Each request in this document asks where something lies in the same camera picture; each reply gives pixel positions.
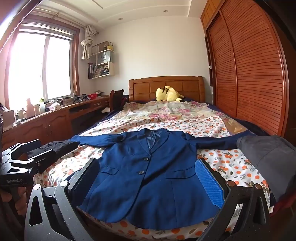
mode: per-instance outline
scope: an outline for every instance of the folded gray garment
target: folded gray garment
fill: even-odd
[[[237,147],[260,172],[275,199],[296,187],[296,148],[279,136],[245,136],[237,140]]]

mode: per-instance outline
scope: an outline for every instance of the ceiling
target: ceiling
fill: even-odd
[[[156,16],[199,18],[207,0],[43,0],[37,12],[58,13],[97,31],[110,26]]]

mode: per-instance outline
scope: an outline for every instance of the louvered door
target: louvered door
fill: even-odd
[[[227,0],[221,12],[235,56],[237,118],[280,134],[283,74],[273,29],[252,0]]]
[[[228,115],[236,116],[236,75],[231,41],[219,15],[208,30],[216,73],[216,104]]]

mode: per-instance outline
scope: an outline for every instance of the bed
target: bed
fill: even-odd
[[[155,90],[169,85],[180,94],[193,100],[180,102],[157,102]],[[209,108],[204,103],[205,91],[201,76],[163,76],[129,81],[129,103],[122,111],[114,113],[93,128],[81,133],[81,136],[97,136],[102,134],[119,134],[125,131],[139,131],[143,128],[187,132],[194,137],[225,137],[245,131],[246,128],[222,112]],[[61,180],[81,169],[91,157],[100,158],[103,148],[87,145],[79,146],[71,153],[60,158],[43,174],[34,177],[35,183],[43,187],[56,186]],[[270,193],[268,184],[255,167],[245,158],[239,149],[197,151],[197,158],[203,157],[209,165],[221,173],[225,180],[233,180],[240,186],[253,186],[259,183],[269,207]],[[231,231],[240,214],[242,205],[238,205],[227,231]],[[108,231],[134,240],[183,240],[197,238],[205,230],[211,218],[189,227],[172,230],[147,230],[133,226],[127,220],[118,223],[104,223],[87,213],[92,222]]]

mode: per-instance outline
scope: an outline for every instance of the floral blanket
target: floral blanket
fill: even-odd
[[[147,104],[126,103],[124,109],[109,120],[100,122],[96,127],[82,133],[82,136],[96,136],[102,134],[119,134],[124,131],[139,131],[143,128],[160,129],[170,131],[184,131],[195,137],[230,136],[222,119],[228,118],[223,113],[211,110],[207,104],[190,101],[158,102]],[[56,186],[73,172],[81,169],[91,157],[100,158],[103,148],[93,148],[87,145],[60,158],[43,174],[34,177],[35,183],[43,187]],[[251,187],[259,183],[269,206],[269,188],[258,170],[245,158],[239,149],[235,150],[205,150],[197,151],[197,158],[203,157],[209,165],[220,172],[225,180],[233,180],[237,185]],[[231,231],[238,219],[242,204],[238,205],[227,231]],[[182,240],[199,237],[209,222],[205,220],[190,227],[182,227],[173,230],[146,230],[133,226],[127,220],[118,223],[104,223],[90,217],[97,225],[135,240]]]

